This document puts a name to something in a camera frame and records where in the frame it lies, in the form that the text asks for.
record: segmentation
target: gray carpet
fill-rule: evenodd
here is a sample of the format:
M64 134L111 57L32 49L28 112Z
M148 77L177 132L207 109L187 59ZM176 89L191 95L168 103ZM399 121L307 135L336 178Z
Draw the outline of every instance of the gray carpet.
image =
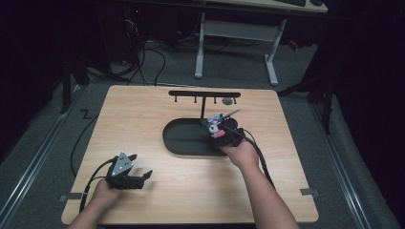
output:
M316 47L310 47L294 52L289 47L281 46L274 59L280 84L274 88L269 85L263 57L258 54L263 51L265 45L244 48L249 52L239 52L241 46L238 45L228 46L220 52L207 51L204 76L199 80L193 76L196 47L178 46L176 49L172 49L162 45L156 51L163 53L166 63L158 81L159 83L200 87L257 88L281 91L300 81L316 50ZM148 46L153 48L157 46L157 43L151 43ZM145 52L145 56L142 74L151 85L162 66L163 59L155 52ZM123 67L114 65L114 68L117 71ZM143 84L139 73L132 82L134 85ZM94 117L99 113L108 88L114 84L119 83L105 78L92 77L90 85L82 90L82 95L66 117L64 125L54 139L45 163L12 215L7 228L66 227L60 220L65 203L60 202L59 197L66 195L71 190L75 180L69 164L72 149L79 135L91 121L86 117ZM304 95L294 93L289 97L281 98L309 187L319 192L319 196L314 198L320 216L319 220L314 223L301 223L300 226L301 228L358 228L333 168L329 146L323 130L318 125L319 120L313 114L313 107L307 104ZM29 130L7 160L1 164L1 207L5 206L48 131L60 118L61 107L61 87L58 87L54 92L53 101L32 121ZM88 111L87 116L85 116L84 110ZM75 170L79 167L94 126L95 124L90 126L75 148ZM330 127L330 137L364 206L371 228L399 228L352 143L350 132L335 100Z

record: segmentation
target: desk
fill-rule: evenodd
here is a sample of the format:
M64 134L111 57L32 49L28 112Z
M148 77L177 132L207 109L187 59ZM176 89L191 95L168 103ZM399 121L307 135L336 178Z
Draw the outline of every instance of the desk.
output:
M208 3L226 3L242 6L270 8L276 10L296 10L304 12L327 12L325 4L320 7L314 6L310 1L304 7L268 0L206 0ZM272 86L278 85L276 72L274 71L273 58L283 35L286 19L282 19L277 26L263 26L243 23L233 23L215 20L205 20L205 13L202 14L200 25L200 44L197 53L195 77L203 77L203 40L206 35L224 36L229 38L240 38L272 42L269 53L265 55L265 63L268 77Z
M233 115L239 126L253 133L280 196L300 222L318 219L300 159L277 93L270 90L113 86L107 93L89 146L83 157L73 193L83 192L96 168L121 151L137 154L130 176L153 170L142 190L124 190L117 206L102 224L181 224L253 222L245 183L227 156L177 156L163 144L167 123L180 117L200 117L201 100L175 98L171 90L237 92L237 104L206 99L205 116ZM108 166L98 174L104 176ZM88 200L96 183L92 184ZM62 221L78 214L80 200L69 199Z

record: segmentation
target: white desk leg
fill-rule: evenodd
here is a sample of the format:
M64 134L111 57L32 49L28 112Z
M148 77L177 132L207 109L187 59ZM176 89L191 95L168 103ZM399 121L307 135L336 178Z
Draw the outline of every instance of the white desk leg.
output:
M266 61L266 66L267 66L267 73L268 77L270 78L270 84L272 86L277 86L278 85L278 80L276 76L276 72L274 71L274 66L273 66L273 58L274 54L277 51L277 47L280 43L281 36L283 35L284 27L286 26L287 20L284 19L281 21L280 26L278 28L278 31L276 32L276 37L273 42L273 47L271 49L270 54L265 55L265 61Z
M196 72L194 74L194 76L196 78L202 78L203 77L204 26L205 26L205 12L202 12L202 21L201 21L201 24L200 24L200 45L199 45L199 51L197 52Z

